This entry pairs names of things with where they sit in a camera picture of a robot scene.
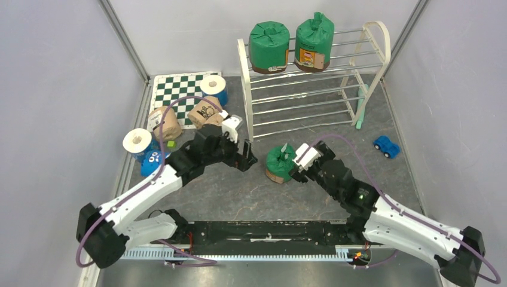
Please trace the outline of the green brown roll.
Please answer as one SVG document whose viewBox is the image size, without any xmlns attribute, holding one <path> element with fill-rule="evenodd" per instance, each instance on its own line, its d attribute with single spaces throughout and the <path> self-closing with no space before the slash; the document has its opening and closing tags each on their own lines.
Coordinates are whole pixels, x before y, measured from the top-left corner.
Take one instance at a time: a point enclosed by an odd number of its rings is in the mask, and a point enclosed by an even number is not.
<svg viewBox="0 0 507 287">
<path fill-rule="evenodd" d="M 266 176 L 278 184 L 290 181 L 292 178 L 289 172 L 294 167 L 293 159 L 295 156 L 294 148 L 288 143 L 271 149 L 267 154 L 265 162 Z"/>
</svg>

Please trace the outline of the green paper roll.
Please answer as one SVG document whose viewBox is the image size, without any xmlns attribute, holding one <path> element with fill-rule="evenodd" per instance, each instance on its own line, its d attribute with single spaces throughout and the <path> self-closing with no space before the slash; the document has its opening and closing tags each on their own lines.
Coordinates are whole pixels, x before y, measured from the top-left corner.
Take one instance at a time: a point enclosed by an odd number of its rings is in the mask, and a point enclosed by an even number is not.
<svg viewBox="0 0 507 287">
<path fill-rule="evenodd" d="M 321 12 L 296 30 L 294 63 L 306 72 L 324 71 L 330 64 L 335 25 Z"/>
</svg>

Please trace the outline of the brown paper roll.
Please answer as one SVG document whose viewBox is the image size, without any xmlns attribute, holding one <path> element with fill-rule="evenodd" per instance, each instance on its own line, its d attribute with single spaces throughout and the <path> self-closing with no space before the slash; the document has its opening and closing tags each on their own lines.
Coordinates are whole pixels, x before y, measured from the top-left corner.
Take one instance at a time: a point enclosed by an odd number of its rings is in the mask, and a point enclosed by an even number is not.
<svg viewBox="0 0 507 287">
<path fill-rule="evenodd" d="M 210 116 L 206 120 L 205 124 L 212 124 L 214 126 L 221 126 L 223 120 L 224 120 L 223 116 L 220 113 L 216 113 L 216 114 L 213 114 L 212 116 Z"/>
</svg>

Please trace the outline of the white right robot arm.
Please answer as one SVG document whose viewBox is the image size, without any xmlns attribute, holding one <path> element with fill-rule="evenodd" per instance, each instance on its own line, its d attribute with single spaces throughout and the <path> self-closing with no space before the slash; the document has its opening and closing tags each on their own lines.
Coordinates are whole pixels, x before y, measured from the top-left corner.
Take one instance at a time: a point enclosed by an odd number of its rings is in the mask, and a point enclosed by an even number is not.
<svg viewBox="0 0 507 287">
<path fill-rule="evenodd" d="M 352 171 L 324 141 L 302 144 L 295 152 L 290 176 L 316 182 L 349 213 L 349 242 L 379 243 L 410 254 L 437 268 L 457 286 L 475 286 L 485 255 L 482 234 L 474 227 L 459 229 L 432 220 L 374 186 L 354 178 Z"/>
</svg>

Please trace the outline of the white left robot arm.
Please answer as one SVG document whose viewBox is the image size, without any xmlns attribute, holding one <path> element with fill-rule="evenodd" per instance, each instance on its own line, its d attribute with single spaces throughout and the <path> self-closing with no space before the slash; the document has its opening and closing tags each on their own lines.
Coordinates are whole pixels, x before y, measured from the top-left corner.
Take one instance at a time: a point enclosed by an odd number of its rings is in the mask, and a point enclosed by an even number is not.
<svg viewBox="0 0 507 287">
<path fill-rule="evenodd" d="M 204 174 L 207 166 L 224 163 L 241 172 L 247 171 L 258 161 L 251 144 L 245 140 L 243 148 L 239 148 L 236 129 L 207 124 L 196 131 L 192 140 L 163 158 L 155 172 L 134 188 L 98 207 L 92 203 L 83 206 L 77 223 L 76 264 L 82 268 L 90 265 L 107 268 L 125 251 L 139 245 L 161 239 L 182 243 L 188 228 L 168 213 L 143 220 L 138 217 L 165 196 Z"/>
</svg>

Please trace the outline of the cream metal shelf rack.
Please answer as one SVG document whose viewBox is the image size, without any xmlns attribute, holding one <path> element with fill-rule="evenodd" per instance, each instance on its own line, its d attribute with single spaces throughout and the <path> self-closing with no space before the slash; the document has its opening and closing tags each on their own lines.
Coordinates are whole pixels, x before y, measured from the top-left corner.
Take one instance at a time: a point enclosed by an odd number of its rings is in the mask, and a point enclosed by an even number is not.
<svg viewBox="0 0 507 287">
<path fill-rule="evenodd" d="M 296 67 L 294 46 L 292 37 L 285 71 L 262 75 L 252 69 L 249 43 L 237 41 L 249 139 L 339 124 L 360 127 L 392 57 L 387 26 L 370 21 L 335 31 L 330 64 L 322 72 Z"/>
</svg>

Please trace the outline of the green roll on shelf left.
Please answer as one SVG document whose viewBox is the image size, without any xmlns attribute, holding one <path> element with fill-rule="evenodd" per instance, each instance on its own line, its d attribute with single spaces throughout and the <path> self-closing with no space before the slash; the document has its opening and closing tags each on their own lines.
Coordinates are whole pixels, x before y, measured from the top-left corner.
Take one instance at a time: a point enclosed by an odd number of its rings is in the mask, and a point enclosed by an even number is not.
<svg viewBox="0 0 507 287">
<path fill-rule="evenodd" d="M 276 74 L 288 65 L 290 33 L 275 21 L 257 23 L 249 35 L 249 60 L 260 74 Z"/>
</svg>

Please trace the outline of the brown roll with cartoon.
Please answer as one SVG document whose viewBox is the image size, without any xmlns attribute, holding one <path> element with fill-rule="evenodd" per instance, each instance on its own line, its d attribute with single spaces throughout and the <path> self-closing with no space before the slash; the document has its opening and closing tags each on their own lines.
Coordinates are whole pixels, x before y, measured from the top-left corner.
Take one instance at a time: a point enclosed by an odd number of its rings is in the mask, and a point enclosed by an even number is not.
<svg viewBox="0 0 507 287">
<path fill-rule="evenodd" d="M 197 129 L 201 129 L 210 116 L 219 112 L 220 110 L 216 109 L 209 102 L 201 100 L 188 113 L 188 119 Z"/>
</svg>

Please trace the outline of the blue toy car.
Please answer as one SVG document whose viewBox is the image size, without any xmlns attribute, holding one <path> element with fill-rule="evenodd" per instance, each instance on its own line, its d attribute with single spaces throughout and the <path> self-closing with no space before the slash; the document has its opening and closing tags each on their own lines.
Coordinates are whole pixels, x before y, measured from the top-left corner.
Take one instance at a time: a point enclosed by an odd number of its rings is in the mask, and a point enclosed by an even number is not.
<svg viewBox="0 0 507 287">
<path fill-rule="evenodd" d="M 381 151 L 386 158 L 395 158 L 401 149 L 399 145 L 393 143 L 388 136 L 379 136 L 374 142 L 375 149 Z"/>
</svg>

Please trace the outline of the brown roll with label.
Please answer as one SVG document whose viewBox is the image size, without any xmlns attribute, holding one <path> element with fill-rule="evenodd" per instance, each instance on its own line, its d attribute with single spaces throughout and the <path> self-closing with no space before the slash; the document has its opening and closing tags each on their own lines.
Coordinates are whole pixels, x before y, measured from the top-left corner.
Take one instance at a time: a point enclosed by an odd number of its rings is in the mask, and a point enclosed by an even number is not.
<svg viewBox="0 0 507 287">
<path fill-rule="evenodd" d="M 156 140 L 164 142 L 173 141 L 182 134 L 182 128 L 173 108 L 166 112 L 167 107 L 162 106 L 153 110 L 148 116 L 147 130 L 153 132 Z"/>
</svg>

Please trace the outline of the blue white roll rear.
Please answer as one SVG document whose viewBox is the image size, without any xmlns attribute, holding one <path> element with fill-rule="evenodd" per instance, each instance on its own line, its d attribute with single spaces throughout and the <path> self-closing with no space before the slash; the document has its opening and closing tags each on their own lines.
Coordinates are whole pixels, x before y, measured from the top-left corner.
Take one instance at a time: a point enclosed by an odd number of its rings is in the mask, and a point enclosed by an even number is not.
<svg viewBox="0 0 507 287">
<path fill-rule="evenodd" d="M 203 96 L 214 96 L 221 106 L 228 103 L 226 80 L 220 75 L 209 75 L 200 81 L 200 90 Z"/>
</svg>

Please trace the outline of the blue white roll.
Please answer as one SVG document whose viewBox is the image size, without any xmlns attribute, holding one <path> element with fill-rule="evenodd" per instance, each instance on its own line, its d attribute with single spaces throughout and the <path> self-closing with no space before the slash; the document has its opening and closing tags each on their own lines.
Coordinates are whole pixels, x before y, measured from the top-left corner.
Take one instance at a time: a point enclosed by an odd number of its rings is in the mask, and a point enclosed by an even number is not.
<svg viewBox="0 0 507 287">
<path fill-rule="evenodd" d="M 154 135 L 143 128 L 129 131 L 123 139 L 123 148 L 138 162 L 142 163 L 159 144 Z"/>
<path fill-rule="evenodd" d="M 221 106 L 228 103 L 226 80 L 220 75 L 209 75 L 200 81 L 200 90 L 203 96 L 214 96 Z"/>
</svg>

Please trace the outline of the green white chessboard mat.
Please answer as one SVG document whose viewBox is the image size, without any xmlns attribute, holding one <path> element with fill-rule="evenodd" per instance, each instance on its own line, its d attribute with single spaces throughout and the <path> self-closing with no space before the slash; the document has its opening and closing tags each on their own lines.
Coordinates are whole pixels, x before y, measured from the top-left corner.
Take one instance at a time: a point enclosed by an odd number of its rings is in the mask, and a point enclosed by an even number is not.
<svg viewBox="0 0 507 287">
<path fill-rule="evenodd" d="M 157 75 L 154 78 L 149 113 L 162 106 L 169 106 L 174 100 L 185 96 L 202 97 L 200 82 L 210 75 L 222 75 L 219 71 L 186 74 Z M 194 129 L 188 113 L 198 104 L 197 99 L 187 99 L 173 106 L 182 129 Z"/>
</svg>

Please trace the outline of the blue white roll front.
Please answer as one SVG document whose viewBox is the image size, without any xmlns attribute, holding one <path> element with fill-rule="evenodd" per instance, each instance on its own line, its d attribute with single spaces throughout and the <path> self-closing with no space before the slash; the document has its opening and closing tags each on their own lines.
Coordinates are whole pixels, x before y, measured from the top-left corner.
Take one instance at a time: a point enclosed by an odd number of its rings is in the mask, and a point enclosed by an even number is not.
<svg viewBox="0 0 507 287">
<path fill-rule="evenodd" d="M 142 163 L 159 144 L 154 135 L 143 128 L 129 131 L 123 139 L 123 148 L 138 162 Z"/>
</svg>

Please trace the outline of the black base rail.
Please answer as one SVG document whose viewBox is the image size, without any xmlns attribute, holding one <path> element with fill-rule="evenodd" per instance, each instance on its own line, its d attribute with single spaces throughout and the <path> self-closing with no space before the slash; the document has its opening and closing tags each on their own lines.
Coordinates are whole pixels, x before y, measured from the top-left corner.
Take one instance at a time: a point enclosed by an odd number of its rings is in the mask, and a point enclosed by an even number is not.
<svg viewBox="0 0 507 287">
<path fill-rule="evenodd" d="M 133 248 L 123 259 L 182 264 L 183 252 L 218 262 L 313 261 L 367 265 L 371 244 L 351 239 L 343 221 L 194 221 L 165 243 Z"/>
</svg>

